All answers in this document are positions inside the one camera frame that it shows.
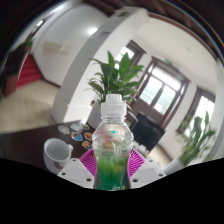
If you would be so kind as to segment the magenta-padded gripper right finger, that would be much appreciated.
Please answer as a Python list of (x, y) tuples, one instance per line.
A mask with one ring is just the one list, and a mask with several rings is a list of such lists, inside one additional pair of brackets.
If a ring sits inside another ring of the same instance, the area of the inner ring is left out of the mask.
[(128, 179), (131, 189), (143, 187), (165, 177), (159, 165), (132, 149), (128, 158)]

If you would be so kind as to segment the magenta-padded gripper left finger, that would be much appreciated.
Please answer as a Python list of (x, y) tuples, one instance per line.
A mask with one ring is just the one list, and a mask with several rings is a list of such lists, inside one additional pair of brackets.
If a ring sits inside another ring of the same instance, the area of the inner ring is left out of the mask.
[(94, 188), (97, 176), (97, 161), (92, 149), (80, 158), (72, 158), (58, 176), (84, 188)]

